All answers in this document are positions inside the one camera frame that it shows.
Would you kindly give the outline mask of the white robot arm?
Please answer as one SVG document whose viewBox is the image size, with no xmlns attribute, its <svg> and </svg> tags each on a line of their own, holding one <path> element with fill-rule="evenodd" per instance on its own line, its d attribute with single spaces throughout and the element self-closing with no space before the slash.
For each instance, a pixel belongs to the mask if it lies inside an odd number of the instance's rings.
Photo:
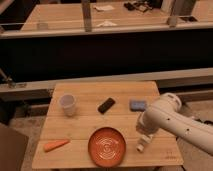
<svg viewBox="0 0 213 171">
<path fill-rule="evenodd" d="M 179 114 L 181 106 L 177 95 L 162 94 L 138 117 L 136 130 L 148 135 L 161 128 L 213 156 L 213 126 Z"/>
</svg>

